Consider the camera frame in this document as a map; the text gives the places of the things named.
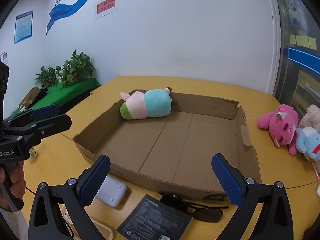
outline stuffed animal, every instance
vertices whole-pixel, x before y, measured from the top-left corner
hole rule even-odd
[[[262,115],[258,120],[258,127],[268,129],[273,143],[277,148],[288,145],[290,155],[295,155],[299,118],[297,112],[288,105],[280,105],[274,112]]]
[[[172,89],[167,87],[164,90],[149,90],[145,94],[136,91],[132,96],[120,93],[124,101],[120,107],[120,114],[126,120],[166,116],[171,111],[171,91]]]
[[[297,150],[311,163],[320,160],[320,134],[312,127],[297,128]]]
[[[315,105],[310,105],[307,113],[301,119],[298,127],[313,127],[318,132],[320,132],[320,108]]]

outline green table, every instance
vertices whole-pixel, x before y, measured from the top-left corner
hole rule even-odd
[[[62,83],[59,83],[57,86],[48,87],[47,95],[34,104],[29,109],[38,109],[45,106],[58,105],[62,107],[66,103],[70,102],[76,97],[79,97],[87,91],[92,91],[101,85],[95,78],[85,79],[78,84],[68,86],[63,88]],[[20,109],[18,108],[13,114],[19,114]]]

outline blue gripper pad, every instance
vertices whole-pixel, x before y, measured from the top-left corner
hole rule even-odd
[[[76,185],[76,193],[82,207],[91,205],[109,171],[110,159],[101,155],[91,168],[82,172]]]
[[[221,153],[212,157],[211,167],[231,204],[239,208],[246,194],[245,178],[238,169],[228,163]]]
[[[43,108],[33,110],[32,113],[30,114],[30,119],[32,119],[33,121],[38,121],[38,120],[56,116],[59,114],[59,112],[60,112],[60,108],[58,105],[46,106]]]

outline sunglasses lens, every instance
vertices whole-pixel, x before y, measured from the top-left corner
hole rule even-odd
[[[160,202],[168,205],[169,207],[188,213],[188,207],[184,201],[174,195],[164,195],[162,199],[160,199]]]
[[[196,210],[192,215],[194,219],[200,221],[217,223],[220,221],[223,212],[218,208],[207,207]]]

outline green plush patch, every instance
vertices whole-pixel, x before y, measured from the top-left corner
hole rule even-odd
[[[122,118],[124,118],[126,120],[131,120],[132,119],[131,114],[130,114],[128,108],[127,108],[127,104],[125,102],[120,107],[120,114],[121,114]]]

